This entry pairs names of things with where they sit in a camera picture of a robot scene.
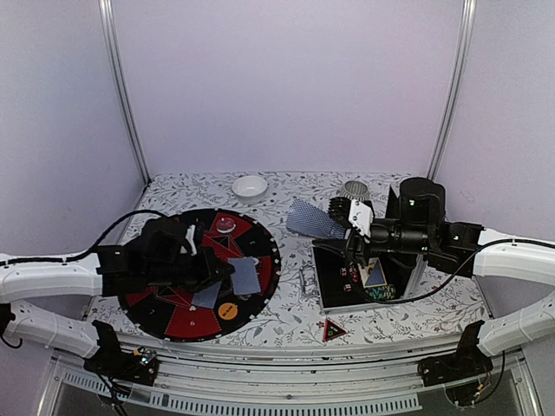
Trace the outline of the dealt blue playing cards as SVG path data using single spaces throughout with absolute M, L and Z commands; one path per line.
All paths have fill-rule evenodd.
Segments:
M 192 305 L 199 308 L 213 309 L 219 295 L 219 286 L 211 286 L 196 293 Z

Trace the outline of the orange big blind button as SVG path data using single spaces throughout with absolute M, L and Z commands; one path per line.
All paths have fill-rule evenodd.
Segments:
M 218 308 L 218 315 L 225 321 L 234 320 L 238 316 L 238 305 L 233 302 L 222 303 Z

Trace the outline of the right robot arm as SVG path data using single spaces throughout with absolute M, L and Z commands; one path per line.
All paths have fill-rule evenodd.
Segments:
M 329 213 L 347 226 L 342 239 L 316 239 L 314 246 L 331 251 L 346 263 L 367 265 L 380 255 L 421 255 L 428 265 L 451 278 L 501 276 L 554 284 L 554 244 L 515 237 L 480 224 L 448 222 L 446 191 L 422 177 L 404 179 L 392 192 L 391 217 L 378 218 L 369 202 L 333 198 Z M 509 315 L 465 327 L 448 370 L 466 378 L 491 357 L 509 348 L 554 333 L 554 295 Z

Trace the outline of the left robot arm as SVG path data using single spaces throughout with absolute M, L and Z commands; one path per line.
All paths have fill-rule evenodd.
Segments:
M 146 221 L 124 245 L 94 244 L 59 257 L 1 257 L 1 336 L 60 348 L 96 363 L 111 376 L 129 367 L 112 326 L 79 322 L 37 308 L 30 298 L 125 296 L 153 286 L 190 293 L 229 277 L 235 269 L 203 244 L 201 224 L 160 217 Z

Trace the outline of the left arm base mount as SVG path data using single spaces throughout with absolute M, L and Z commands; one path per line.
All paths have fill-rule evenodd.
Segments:
M 144 347 L 133 352 L 102 347 L 91 358 L 84 360 L 83 367 L 110 380 L 152 387 L 158 375 L 160 361 L 153 350 Z

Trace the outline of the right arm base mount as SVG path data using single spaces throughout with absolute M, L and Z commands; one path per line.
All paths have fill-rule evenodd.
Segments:
M 417 373 L 425 387 L 476 377 L 492 370 L 492 359 L 476 347 L 457 348 L 450 354 L 429 356 L 417 364 Z

